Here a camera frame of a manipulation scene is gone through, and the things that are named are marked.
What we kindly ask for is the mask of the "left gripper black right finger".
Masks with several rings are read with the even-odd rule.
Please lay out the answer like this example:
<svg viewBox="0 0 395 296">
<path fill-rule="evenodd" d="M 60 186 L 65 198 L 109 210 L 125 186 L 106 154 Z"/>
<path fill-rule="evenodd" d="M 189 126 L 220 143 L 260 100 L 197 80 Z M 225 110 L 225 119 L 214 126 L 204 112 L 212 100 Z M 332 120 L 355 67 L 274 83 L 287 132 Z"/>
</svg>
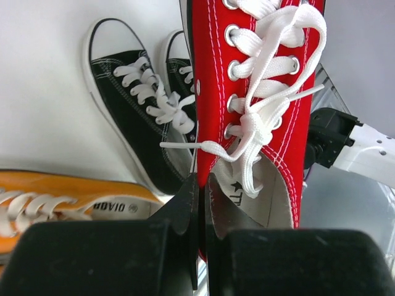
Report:
<svg viewBox="0 0 395 296">
<path fill-rule="evenodd" d="M 268 230 L 241 211 L 214 175 L 206 183 L 210 295 L 393 295 L 374 241 L 344 229 Z"/>
</svg>

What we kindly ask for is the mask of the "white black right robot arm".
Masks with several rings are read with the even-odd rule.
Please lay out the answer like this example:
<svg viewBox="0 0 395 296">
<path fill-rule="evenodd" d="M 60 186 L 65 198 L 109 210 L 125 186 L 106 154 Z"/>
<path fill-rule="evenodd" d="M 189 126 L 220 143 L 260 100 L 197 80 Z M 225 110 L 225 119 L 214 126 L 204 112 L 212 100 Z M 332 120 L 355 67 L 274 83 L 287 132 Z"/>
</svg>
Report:
<svg viewBox="0 0 395 296">
<path fill-rule="evenodd" d="M 315 163 L 394 188 L 394 138 L 336 109 L 323 107 L 310 115 L 304 168 Z"/>
</svg>

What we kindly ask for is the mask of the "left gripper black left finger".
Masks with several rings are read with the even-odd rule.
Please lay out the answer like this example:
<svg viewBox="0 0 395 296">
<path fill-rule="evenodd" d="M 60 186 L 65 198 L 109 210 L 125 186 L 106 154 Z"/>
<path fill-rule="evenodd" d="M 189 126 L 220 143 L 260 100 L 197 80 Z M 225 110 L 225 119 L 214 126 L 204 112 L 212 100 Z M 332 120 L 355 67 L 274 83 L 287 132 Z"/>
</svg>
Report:
<svg viewBox="0 0 395 296">
<path fill-rule="evenodd" d="M 31 225 L 1 264 L 2 295 L 192 295 L 198 288 L 197 177 L 144 220 Z"/>
</svg>

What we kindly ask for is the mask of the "red sneaker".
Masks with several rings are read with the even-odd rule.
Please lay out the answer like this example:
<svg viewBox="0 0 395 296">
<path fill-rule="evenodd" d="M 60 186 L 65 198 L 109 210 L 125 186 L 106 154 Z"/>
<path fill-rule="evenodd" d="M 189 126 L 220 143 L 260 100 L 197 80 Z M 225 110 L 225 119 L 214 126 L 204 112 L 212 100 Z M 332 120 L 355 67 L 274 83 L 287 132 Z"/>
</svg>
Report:
<svg viewBox="0 0 395 296">
<path fill-rule="evenodd" d="M 197 181 L 269 229 L 300 224 L 323 1 L 181 1 L 193 63 Z"/>
</svg>

